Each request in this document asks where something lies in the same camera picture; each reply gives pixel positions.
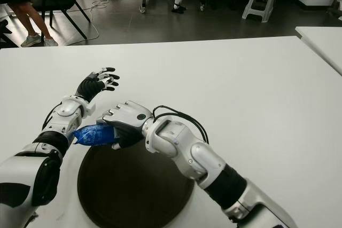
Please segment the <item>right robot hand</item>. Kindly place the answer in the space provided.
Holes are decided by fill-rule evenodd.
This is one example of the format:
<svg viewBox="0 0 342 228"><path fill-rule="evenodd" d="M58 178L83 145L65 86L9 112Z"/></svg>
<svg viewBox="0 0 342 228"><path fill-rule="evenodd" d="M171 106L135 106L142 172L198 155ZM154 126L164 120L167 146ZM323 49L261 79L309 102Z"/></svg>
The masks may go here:
<svg viewBox="0 0 342 228"><path fill-rule="evenodd" d="M120 150L131 147L144 138L143 125L151 117L150 110L133 101L127 101L105 111L97 118L96 123L115 128L119 139L112 143L112 149Z"/></svg>

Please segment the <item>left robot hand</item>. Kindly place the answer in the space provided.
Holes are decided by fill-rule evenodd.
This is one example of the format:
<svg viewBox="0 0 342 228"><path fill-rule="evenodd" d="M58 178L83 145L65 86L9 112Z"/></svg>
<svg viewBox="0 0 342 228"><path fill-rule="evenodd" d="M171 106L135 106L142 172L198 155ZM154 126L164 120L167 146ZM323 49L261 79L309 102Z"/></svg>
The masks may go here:
<svg viewBox="0 0 342 228"><path fill-rule="evenodd" d="M75 95L91 102L102 91L114 91L120 76L115 75L115 68L104 67L91 72L78 86Z"/></svg>

